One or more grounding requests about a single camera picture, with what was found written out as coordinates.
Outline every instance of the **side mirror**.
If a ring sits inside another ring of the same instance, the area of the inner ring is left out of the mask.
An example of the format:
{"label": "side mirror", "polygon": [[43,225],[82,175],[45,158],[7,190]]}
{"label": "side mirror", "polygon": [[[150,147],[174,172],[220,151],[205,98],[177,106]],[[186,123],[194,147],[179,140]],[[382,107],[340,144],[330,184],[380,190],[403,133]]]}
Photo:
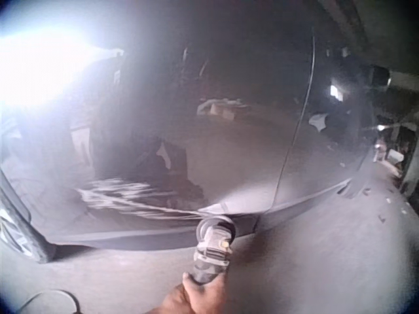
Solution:
{"label": "side mirror", "polygon": [[390,71],[385,67],[373,65],[370,72],[371,88],[387,88],[390,85]]}

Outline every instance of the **power tool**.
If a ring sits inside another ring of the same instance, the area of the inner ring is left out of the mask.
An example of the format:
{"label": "power tool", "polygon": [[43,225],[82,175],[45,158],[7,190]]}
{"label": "power tool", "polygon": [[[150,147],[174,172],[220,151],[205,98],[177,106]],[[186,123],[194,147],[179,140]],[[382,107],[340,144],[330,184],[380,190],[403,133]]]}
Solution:
{"label": "power tool", "polygon": [[205,285],[227,270],[232,254],[230,245],[236,236],[236,227],[226,216],[212,216],[201,220],[196,229],[198,245],[194,253],[192,277]]}

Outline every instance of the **floor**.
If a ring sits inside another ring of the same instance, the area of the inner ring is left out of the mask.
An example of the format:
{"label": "floor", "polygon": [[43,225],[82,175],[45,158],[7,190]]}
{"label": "floor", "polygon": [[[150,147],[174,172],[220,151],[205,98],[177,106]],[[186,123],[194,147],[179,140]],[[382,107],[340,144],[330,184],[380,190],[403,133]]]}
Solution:
{"label": "floor", "polygon": [[[355,200],[340,196],[234,243],[226,313],[400,313],[412,298],[419,218],[376,166]],[[37,265],[1,246],[1,295],[16,309],[32,294],[73,293],[84,314],[142,313],[192,268],[193,249],[156,253],[63,247]],[[24,313],[72,313],[45,295]]]}

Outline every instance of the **garage floor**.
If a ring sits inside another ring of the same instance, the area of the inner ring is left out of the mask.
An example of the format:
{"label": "garage floor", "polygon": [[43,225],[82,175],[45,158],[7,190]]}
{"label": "garage floor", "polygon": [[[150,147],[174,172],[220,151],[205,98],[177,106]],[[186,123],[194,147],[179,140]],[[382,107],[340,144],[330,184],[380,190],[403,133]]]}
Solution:
{"label": "garage floor", "polygon": [[[369,195],[336,196],[269,232],[237,239],[227,313],[399,313],[415,288],[419,218],[376,166]],[[16,309],[32,294],[73,293],[84,314],[141,313],[192,267],[193,249],[121,252],[62,247],[37,265],[1,247],[1,295]],[[24,313],[72,313],[44,295]]]}

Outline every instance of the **car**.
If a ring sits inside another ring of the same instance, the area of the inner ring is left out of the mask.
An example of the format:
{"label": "car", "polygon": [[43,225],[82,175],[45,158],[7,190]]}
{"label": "car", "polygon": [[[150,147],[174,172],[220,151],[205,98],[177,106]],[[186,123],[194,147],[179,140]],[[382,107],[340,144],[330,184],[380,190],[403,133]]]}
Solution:
{"label": "car", "polygon": [[[376,141],[370,98],[388,71],[364,64],[319,3],[121,7],[95,7],[112,12],[97,21],[100,43],[75,45],[60,29],[22,37],[13,25],[3,38],[26,60],[6,68],[9,247],[40,263],[57,245],[192,247],[209,215],[230,217],[244,236],[362,191]],[[40,44],[22,50],[31,36]],[[106,57],[86,57],[98,52]]]}

